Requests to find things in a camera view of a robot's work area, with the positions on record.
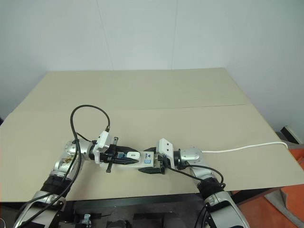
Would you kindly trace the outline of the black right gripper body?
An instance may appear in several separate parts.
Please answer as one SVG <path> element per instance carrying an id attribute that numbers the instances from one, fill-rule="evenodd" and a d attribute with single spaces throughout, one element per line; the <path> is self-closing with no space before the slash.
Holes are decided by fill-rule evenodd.
<path id="1" fill-rule="evenodd" d="M 156 152 L 153 161 L 153 174 L 165 174 L 166 168 L 171 166 L 170 159 L 163 153 Z"/>

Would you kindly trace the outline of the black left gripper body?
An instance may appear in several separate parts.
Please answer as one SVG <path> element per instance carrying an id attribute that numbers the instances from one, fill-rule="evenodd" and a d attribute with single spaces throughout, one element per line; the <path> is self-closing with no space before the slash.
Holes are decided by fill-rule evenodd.
<path id="1" fill-rule="evenodd" d="M 109 148 L 105 152 L 100 153 L 99 161 L 101 163 L 106 163 L 106 172 L 110 173 L 113 164 L 122 164 L 122 160 L 117 158 L 116 145 L 118 142 L 118 137 L 114 137 L 114 141 L 110 144 Z"/>

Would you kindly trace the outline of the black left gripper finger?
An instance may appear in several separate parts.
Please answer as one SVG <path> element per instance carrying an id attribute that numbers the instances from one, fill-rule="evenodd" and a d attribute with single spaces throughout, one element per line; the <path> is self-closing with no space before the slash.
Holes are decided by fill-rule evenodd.
<path id="1" fill-rule="evenodd" d="M 136 149 L 125 147 L 125 146 L 117 146 L 116 150 L 118 152 L 128 153 L 128 152 L 138 152 Z"/>
<path id="2" fill-rule="evenodd" d="M 135 163 L 138 163 L 138 162 L 139 162 L 139 160 L 133 159 L 133 158 L 128 158 L 128 157 L 115 158 L 113 160 L 114 164 L 120 164 L 120 165 L 135 164 Z"/>

